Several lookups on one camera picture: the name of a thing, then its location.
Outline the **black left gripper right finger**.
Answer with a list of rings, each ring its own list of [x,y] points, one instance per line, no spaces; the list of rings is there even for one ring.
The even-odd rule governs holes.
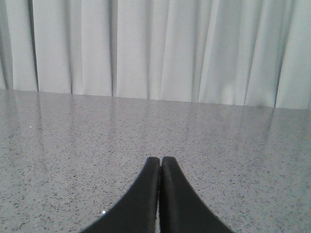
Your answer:
[[[162,159],[159,218],[162,233],[232,232],[205,206],[170,156]]]

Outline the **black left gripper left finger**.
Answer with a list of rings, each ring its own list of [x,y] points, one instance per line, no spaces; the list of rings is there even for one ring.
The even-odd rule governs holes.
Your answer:
[[[156,228],[160,160],[147,158],[125,195],[85,233],[154,233]]]

